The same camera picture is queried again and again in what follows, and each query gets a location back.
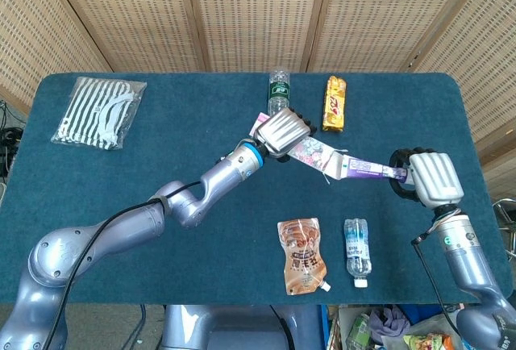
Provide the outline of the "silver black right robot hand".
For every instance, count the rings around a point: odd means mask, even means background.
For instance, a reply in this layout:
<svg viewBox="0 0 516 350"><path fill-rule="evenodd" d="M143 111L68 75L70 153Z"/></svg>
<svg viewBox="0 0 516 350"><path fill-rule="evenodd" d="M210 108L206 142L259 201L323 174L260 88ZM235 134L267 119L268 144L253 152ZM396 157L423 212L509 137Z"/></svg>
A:
<svg viewBox="0 0 516 350"><path fill-rule="evenodd" d="M404 181L389 179L394 193L400 198L420 202L436 215L455 210L464 196L447 153L431 148L398 149L390 157L389 167L407 172Z"/></svg>

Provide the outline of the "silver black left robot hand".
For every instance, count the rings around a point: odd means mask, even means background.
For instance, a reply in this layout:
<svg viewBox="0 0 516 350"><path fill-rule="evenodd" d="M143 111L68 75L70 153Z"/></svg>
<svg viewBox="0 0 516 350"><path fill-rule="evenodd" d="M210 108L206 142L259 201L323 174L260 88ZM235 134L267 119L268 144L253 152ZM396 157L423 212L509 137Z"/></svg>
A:
<svg viewBox="0 0 516 350"><path fill-rule="evenodd" d="M295 146L316 131L309 119L286 107L260 124L252 138L266 151L266 156L284 162Z"/></svg>

